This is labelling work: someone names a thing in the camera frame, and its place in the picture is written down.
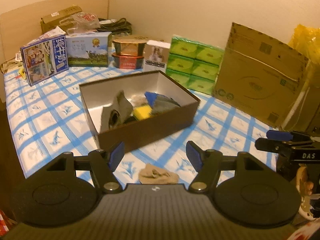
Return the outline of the white humidifier product box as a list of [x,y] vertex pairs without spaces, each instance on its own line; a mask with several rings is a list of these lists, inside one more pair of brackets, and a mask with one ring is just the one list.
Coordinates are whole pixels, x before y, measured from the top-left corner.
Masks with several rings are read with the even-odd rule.
[[143,71],[166,71],[170,51],[170,43],[149,40],[144,48]]

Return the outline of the blue grey fleece glove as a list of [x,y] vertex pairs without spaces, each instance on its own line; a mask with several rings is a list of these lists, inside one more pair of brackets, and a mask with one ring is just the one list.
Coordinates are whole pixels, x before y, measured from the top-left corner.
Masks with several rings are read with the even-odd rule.
[[159,115],[176,108],[180,108],[180,104],[172,98],[157,94],[154,92],[145,92],[145,97],[151,107],[151,115]]

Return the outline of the wooden headboard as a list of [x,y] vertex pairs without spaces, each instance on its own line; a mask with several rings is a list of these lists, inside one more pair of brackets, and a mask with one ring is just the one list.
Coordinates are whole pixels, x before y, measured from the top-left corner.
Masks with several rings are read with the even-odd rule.
[[42,34],[43,16],[78,5],[84,12],[108,18],[110,0],[46,0],[1,14],[1,62],[12,59],[20,47]]

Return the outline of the flat brown cardboard box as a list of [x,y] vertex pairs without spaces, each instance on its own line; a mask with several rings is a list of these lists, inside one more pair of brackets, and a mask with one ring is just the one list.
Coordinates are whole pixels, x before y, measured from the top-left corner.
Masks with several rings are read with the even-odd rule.
[[54,29],[60,24],[60,21],[79,12],[82,12],[82,9],[78,5],[73,5],[60,11],[52,12],[47,16],[43,16],[40,21],[42,33],[44,34]]

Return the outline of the cream fluffy scrunchie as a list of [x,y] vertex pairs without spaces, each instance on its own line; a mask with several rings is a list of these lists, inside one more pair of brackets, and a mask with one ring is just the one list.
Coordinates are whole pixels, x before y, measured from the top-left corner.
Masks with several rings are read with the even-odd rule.
[[130,99],[130,103],[133,107],[139,107],[142,105],[146,105],[148,100],[146,99],[144,94],[133,95]]

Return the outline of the clear plastic bag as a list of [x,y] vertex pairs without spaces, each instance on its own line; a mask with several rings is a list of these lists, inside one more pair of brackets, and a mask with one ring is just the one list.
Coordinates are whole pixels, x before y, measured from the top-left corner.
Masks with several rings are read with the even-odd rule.
[[68,34],[84,33],[100,27],[99,18],[95,14],[86,12],[78,12],[67,18],[67,22],[71,24],[67,28]]

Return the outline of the lower red noodle bowl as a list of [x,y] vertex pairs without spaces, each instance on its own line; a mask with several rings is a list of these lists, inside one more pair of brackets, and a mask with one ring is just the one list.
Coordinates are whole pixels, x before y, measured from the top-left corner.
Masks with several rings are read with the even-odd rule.
[[144,61],[143,56],[127,56],[112,54],[114,58],[115,67],[119,69],[141,69]]

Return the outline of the blue checkered bed sheet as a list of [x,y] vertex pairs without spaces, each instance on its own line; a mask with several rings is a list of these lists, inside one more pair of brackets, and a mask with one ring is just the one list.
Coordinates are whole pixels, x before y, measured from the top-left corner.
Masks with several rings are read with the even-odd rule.
[[[114,67],[72,67],[37,85],[30,86],[13,70],[5,74],[7,113],[22,171],[31,176],[64,151],[86,155],[96,144],[89,130],[80,97],[81,83],[129,74]],[[165,168],[189,185],[196,176],[186,154],[186,142],[225,155],[246,151],[272,169],[277,155],[259,151],[255,141],[269,127],[242,111],[203,93],[194,123],[173,135],[125,154],[115,171],[122,185],[137,183],[146,164]]]

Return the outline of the yellow green sponge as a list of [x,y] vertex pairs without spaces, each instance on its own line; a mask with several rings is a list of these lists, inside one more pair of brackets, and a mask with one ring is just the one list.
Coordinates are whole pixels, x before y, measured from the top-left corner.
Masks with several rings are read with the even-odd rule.
[[140,121],[149,118],[151,116],[151,112],[152,108],[149,105],[143,105],[136,107],[133,110],[133,116]]

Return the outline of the yellow plastic bag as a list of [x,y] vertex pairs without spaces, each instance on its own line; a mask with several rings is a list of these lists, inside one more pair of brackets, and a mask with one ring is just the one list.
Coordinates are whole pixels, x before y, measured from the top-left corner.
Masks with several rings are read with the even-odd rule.
[[289,41],[289,46],[297,50],[313,63],[319,64],[320,29],[299,24]]

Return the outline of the beige thin sock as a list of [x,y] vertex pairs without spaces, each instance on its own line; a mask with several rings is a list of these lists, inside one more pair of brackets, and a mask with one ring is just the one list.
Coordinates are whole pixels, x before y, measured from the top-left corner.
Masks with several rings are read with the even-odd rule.
[[177,184],[179,181],[179,175],[170,172],[166,169],[151,165],[150,163],[140,170],[138,179],[141,184],[152,184],[152,185],[169,185]]

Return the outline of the large brown cardboard box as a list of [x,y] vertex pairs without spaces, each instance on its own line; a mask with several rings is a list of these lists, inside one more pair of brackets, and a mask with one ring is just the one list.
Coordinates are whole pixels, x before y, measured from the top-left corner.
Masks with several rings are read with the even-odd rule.
[[212,95],[278,128],[302,90],[308,61],[278,39],[233,23]]

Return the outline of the cow picture milk box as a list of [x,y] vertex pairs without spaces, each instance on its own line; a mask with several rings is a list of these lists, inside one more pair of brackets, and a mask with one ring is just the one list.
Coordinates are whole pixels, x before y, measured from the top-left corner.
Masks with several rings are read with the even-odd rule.
[[71,34],[66,36],[70,67],[108,67],[111,32]]

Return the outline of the red checkered cloth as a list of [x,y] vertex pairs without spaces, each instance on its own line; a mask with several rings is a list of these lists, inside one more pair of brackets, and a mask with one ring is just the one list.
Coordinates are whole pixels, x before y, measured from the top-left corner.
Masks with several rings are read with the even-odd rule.
[[0,210],[0,236],[4,236],[11,229],[11,224],[5,213]]

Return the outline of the grey knit sock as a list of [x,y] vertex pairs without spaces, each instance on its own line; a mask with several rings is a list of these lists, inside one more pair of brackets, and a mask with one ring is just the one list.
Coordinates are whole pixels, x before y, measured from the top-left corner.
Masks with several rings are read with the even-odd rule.
[[100,131],[108,131],[122,125],[132,114],[133,106],[120,90],[113,99],[112,105],[103,107]]

